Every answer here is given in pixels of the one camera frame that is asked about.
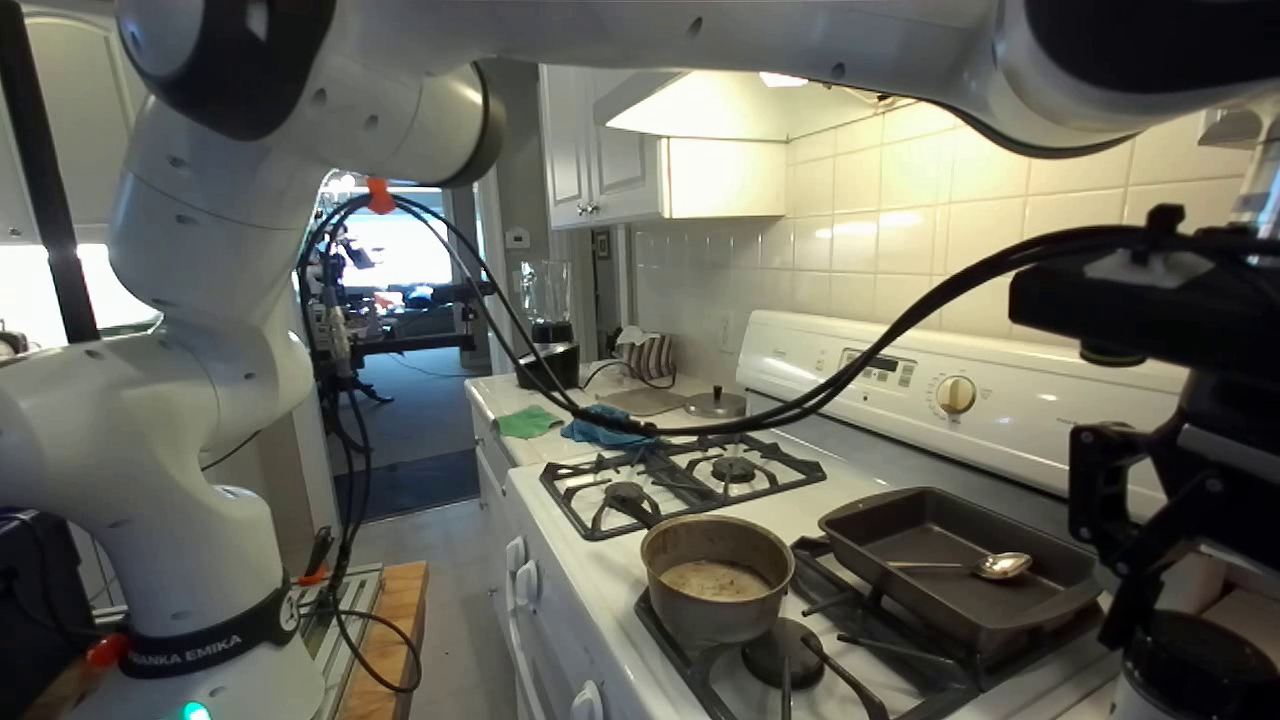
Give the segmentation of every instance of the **stove knob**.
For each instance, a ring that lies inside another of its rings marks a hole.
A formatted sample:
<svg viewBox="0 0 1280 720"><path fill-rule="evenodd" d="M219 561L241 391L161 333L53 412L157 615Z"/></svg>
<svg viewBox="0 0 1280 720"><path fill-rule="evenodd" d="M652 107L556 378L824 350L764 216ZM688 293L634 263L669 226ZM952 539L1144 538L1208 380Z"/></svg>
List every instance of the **stove knob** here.
<svg viewBox="0 0 1280 720"><path fill-rule="evenodd" d="M940 387L936 387L936 408L949 412L952 421L971 412L975 405L975 385L971 378L949 378Z"/></svg>

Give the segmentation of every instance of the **saucepan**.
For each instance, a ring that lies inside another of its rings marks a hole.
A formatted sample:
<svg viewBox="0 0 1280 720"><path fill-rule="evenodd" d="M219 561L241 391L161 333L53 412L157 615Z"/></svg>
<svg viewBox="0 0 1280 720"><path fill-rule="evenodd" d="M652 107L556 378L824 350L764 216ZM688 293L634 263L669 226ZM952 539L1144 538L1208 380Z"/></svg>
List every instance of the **saucepan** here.
<svg viewBox="0 0 1280 720"><path fill-rule="evenodd" d="M764 637L794 587L794 549L741 517L676 517L639 543L649 606L688 658Z"/></svg>

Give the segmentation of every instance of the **robotic arm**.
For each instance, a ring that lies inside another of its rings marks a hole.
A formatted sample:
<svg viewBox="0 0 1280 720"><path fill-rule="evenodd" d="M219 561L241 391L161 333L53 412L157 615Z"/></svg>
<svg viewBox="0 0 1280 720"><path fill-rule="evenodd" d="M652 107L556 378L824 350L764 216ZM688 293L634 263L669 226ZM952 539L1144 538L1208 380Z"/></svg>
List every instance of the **robotic arm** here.
<svg viewBox="0 0 1280 720"><path fill-rule="evenodd" d="M500 107L472 62L622 69L774 69L936 100L992 142L1071 155L1144 126L1255 95L1280 47L1273 5L1213 5L1218 47L1248 63L1188 74L1174 30L1202 0L122 0L122 39L157 93L122 176L112 261L168 318L161 338L6 366L0 506L87 530L122 569L134 647L76 711L314 715L321 673L281 628L284 569L266 499L209 486L199 452L308 391L293 338L293 261L330 170L468 182L493 164ZM1148 53L1131 58L1144 21Z"/></svg>

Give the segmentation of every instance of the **green light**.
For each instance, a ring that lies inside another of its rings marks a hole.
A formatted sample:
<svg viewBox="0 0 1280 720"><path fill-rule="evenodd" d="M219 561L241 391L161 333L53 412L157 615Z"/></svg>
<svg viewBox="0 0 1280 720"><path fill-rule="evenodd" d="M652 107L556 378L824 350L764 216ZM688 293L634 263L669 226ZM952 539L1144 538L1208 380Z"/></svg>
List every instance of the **green light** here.
<svg viewBox="0 0 1280 720"><path fill-rule="evenodd" d="M183 703L183 720L213 720L205 703Z"/></svg>

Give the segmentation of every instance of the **white stove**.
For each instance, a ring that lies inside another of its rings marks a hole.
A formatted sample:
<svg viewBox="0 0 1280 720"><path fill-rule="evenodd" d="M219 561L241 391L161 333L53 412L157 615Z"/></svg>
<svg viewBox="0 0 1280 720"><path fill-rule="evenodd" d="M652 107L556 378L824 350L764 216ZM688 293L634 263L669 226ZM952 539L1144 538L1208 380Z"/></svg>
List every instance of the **white stove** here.
<svg viewBox="0 0 1280 720"><path fill-rule="evenodd" d="M831 371L841 356L863 350L871 333L871 325L843 322L753 318L741 380L753 405L796 395ZM1053 495L1066 493L1062 440L1070 423L1098 416L1155 423L1170 416L1181 380L1164 378L1164 369L1120 380L1070 366L1070 356L1053 350L981 345L936 333L909 340L911 345L891 350L889 366L856 380L824 421L753 437L753 448L663 452L663 461L693 472L695 486L717 495L717 506L706 508L693 508L688 495L669 486L645 481L652 464L556 475L568 488L578 486L573 499L551 493L545 470L516 470L510 486L522 499L522 531L506 549L506 606L516 673L523 675L523 715L783 715L783 691L760 686L741 652L717 658L688 679L679 652L672 658L663 637L645 622L645 531L629 517L602 512L609 488L639 486L660 517L728 512L794 543L820 538L820 517L831 508L929 486L1066 538L1066 506ZM741 461L753 456L755 443L777 443L805 461L801 470L816 464L824 472L820 481L805 481L794 475L796 464L787 464L774 472L777 481L764 472L750 475ZM1094 642L1085 622L1053 637L1040 652L971 675L949 658L906 647L891 633L876 628L876 622L847 628L847 609L843 615L812 614L816 606L824 599L796 581L783 615L812 628L824 652L879 698L889 715L1103 715L1111 700L1117 662ZM847 720L861 715L861 700L835 673L824 673L812 688L794 691L794 715Z"/></svg>

